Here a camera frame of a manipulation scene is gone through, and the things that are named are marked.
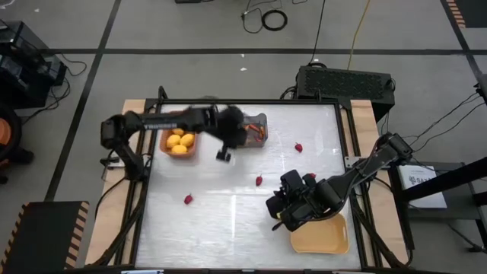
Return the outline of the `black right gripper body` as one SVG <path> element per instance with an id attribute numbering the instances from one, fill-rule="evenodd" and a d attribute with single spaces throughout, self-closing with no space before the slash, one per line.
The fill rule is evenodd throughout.
<path id="1" fill-rule="evenodd" d="M 284 225 L 289 231 L 296 231 L 309 221 L 330 219 L 342 210 L 342 194 L 328 180 L 314 186 L 286 186 L 284 190 Z"/>

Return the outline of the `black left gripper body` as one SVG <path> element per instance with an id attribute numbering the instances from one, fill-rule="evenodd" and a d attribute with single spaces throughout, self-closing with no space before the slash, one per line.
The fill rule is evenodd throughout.
<path id="1" fill-rule="evenodd" d="M 244 114 L 236 106 L 228 106 L 218 112 L 217 126 L 212 131 L 212 135 L 223 141 L 229 148 L 237 148 L 245 144 L 247 131 L 243 127 Z"/>

